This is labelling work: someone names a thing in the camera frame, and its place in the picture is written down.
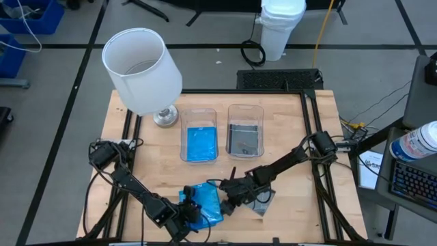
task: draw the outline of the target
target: white paper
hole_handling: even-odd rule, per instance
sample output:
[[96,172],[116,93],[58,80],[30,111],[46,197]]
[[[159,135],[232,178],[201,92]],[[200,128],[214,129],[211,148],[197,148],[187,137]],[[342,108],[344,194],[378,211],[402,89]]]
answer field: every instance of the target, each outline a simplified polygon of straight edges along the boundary
[[[368,166],[370,169],[372,169],[375,173],[380,173],[381,168],[381,162],[383,155],[380,153],[372,152],[372,151],[366,151],[360,155],[361,160],[363,160],[366,163],[366,166]],[[367,189],[375,189],[376,181],[378,177],[371,172],[369,169],[367,169],[364,166],[364,163],[358,160],[359,165],[359,187],[367,188]]]

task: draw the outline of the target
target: blue bin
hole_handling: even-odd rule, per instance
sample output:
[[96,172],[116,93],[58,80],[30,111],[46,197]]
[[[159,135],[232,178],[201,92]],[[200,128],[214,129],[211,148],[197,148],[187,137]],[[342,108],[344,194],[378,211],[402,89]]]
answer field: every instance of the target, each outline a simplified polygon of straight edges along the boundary
[[[3,3],[9,7],[18,7],[16,0],[4,0]],[[40,6],[45,12],[38,20],[26,19],[30,30],[34,34],[54,34],[56,28],[64,15],[64,9],[56,0],[20,0],[22,6]],[[22,19],[0,18],[0,25],[10,33],[28,34],[27,28]]]
[[[5,44],[23,49],[23,46],[21,46],[21,44],[19,44],[11,34],[1,34],[0,40]],[[3,54],[0,55],[0,78],[13,79],[20,70],[26,51],[13,49],[2,44],[0,45],[4,47]]]

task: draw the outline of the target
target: lamp base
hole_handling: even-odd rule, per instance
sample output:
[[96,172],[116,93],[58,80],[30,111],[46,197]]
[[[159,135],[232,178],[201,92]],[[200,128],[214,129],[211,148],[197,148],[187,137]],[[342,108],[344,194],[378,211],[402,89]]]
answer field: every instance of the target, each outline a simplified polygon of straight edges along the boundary
[[173,105],[170,105],[170,107],[153,114],[153,121],[155,121],[155,123],[162,128],[174,126],[174,124],[176,124],[178,121],[178,118],[178,109],[176,109],[176,107]]

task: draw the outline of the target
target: wooden tabletop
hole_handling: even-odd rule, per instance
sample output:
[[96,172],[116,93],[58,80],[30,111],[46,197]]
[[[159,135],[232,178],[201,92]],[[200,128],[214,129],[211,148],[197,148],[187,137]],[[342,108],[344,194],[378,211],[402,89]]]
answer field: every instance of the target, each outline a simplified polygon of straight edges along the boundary
[[[337,106],[332,91],[317,91],[317,102],[324,131],[331,136],[342,135]],[[264,109],[264,154],[250,161],[236,161],[225,151],[227,109],[232,104],[259,105]],[[311,102],[308,100],[311,125],[315,131]],[[133,174],[152,192],[178,202],[178,191],[184,185],[196,185],[209,178],[229,178],[232,167],[237,167],[236,177],[258,165],[267,165],[287,154],[305,137],[305,125],[299,95],[291,94],[182,94],[175,106],[181,112],[192,108],[213,108],[217,112],[219,156],[213,165],[189,165],[180,158],[180,121],[171,128],[159,128],[152,116],[143,117],[139,137],[144,145],[138,147]],[[122,136],[126,108],[116,91],[104,123],[102,138],[119,139]],[[132,135],[135,119],[132,118]],[[349,165],[346,154],[338,154],[339,162]],[[363,237],[367,238],[363,215],[352,172],[342,165],[331,166],[333,184],[340,211]],[[296,165],[277,177],[272,183],[276,195],[266,214],[261,217],[250,208],[241,206],[232,216],[212,228],[210,242],[235,243],[272,242],[279,237],[282,243],[323,242],[318,203],[310,162]],[[98,177],[89,193],[87,209],[88,230],[99,220],[107,207],[111,186]],[[326,207],[330,235],[335,237],[332,213]],[[111,235],[115,235],[118,211],[114,214]],[[146,241],[169,241],[166,229],[157,228],[145,217]],[[191,233],[191,241],[204,241],[208,230]],[[79,226],[78,236],[82,236]],[[141,238],[141,205],[129,196],[124,241]]]

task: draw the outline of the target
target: keyboard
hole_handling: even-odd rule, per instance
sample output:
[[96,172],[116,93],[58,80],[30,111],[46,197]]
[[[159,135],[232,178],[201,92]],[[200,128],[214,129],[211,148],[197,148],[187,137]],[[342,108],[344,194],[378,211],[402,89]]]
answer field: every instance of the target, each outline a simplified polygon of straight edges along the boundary
[[437,211],[437,175],[395,161],[390,192]]

